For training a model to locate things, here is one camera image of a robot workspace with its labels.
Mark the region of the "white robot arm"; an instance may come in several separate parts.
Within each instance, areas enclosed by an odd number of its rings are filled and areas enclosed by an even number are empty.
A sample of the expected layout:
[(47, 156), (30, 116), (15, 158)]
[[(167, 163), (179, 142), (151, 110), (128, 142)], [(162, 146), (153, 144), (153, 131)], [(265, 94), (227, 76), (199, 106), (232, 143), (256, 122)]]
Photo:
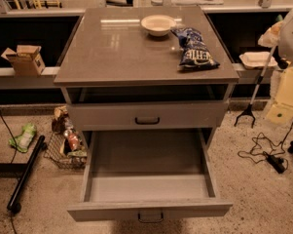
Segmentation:
[(280, 74), (275, 96), (266, 119), (284, 124), (293, 118), (293, 8), (284, 20), (271, 26), (258, 40), (264, 47), (278, 46), (278, 54), (290, 64)]

